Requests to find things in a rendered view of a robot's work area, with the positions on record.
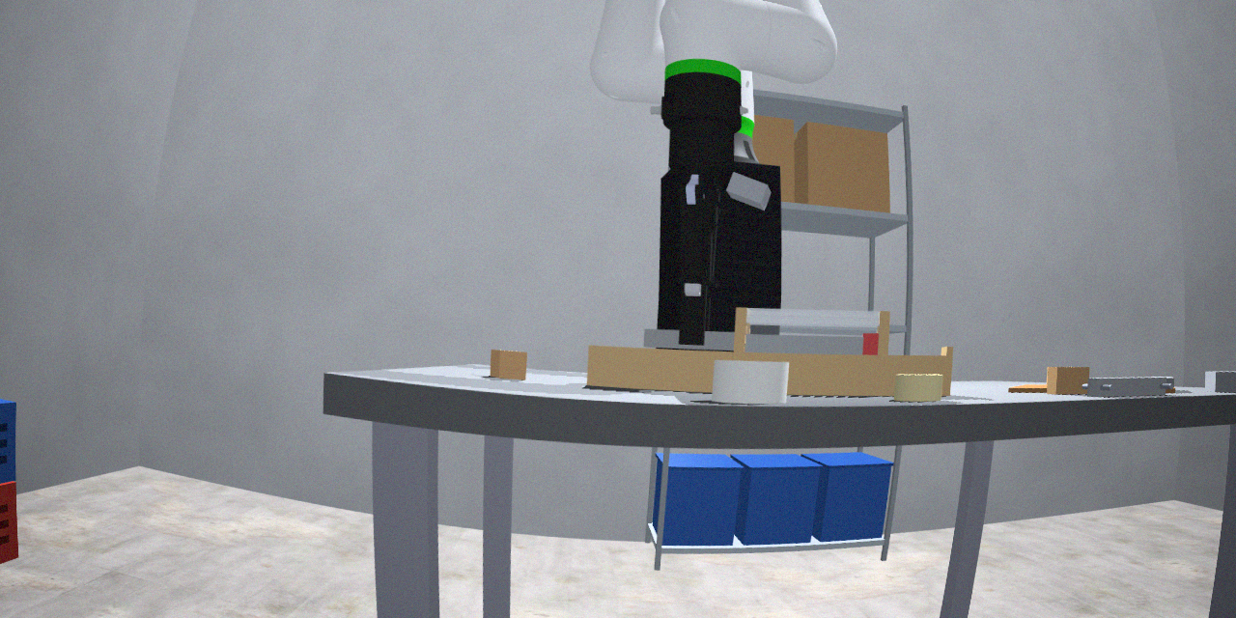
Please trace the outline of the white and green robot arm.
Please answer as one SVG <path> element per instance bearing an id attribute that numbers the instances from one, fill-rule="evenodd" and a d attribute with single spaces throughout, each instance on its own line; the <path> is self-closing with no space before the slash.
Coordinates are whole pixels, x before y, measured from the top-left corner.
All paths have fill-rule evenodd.
<path id="1" fill-rule="evenodd" d="M 819 0 L 606 0 L 590 72 L 607 98 L 661 104 L 667 129 L 730 126 L 734 161 L 759 163 L 753 73 L 812 84 L 836 59 Z"/>

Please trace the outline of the orange flat board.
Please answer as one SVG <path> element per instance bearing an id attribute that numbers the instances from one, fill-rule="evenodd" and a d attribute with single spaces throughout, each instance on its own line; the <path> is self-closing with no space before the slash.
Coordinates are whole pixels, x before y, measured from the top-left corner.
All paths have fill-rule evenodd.
<path id="1" fill-rule="evenodd" d="M 1166 377 L 1166 383 L 1174 384 L 1174 378 Z M 1009 393 L 1047 393 L 1047 384 L 1009 386 Z M 1175 393 L 1174 386 L 1173 389 L 1166 389 L 1166 393 Z"/>

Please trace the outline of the white short cylinder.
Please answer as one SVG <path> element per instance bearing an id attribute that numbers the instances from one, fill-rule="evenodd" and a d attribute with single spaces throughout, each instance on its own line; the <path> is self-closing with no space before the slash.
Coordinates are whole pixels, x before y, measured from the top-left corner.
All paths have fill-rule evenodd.
<path id="1" fill-rule="evenodd" d="M 733 404 L 785 404 L 789 362 L 714 361 L 712 400 Z"/>

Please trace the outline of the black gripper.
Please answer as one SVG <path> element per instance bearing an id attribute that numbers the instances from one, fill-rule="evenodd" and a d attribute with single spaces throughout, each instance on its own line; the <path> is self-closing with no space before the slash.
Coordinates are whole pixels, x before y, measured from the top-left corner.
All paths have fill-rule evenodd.
<path id="1" fill-rule="evenodd" d="M 684 284 L 679 345 L 705 346 L 711 288 L 716 288 L 716 222 L 721 192 L 716 190 L 714 178 L 719 168 L 734 168 L 734 129 L 708 121 L 674 124 L 667 166 L 686 176 L 686 185 L 679 185 L 681 276 L 676 276 L 676 283 Z"/>

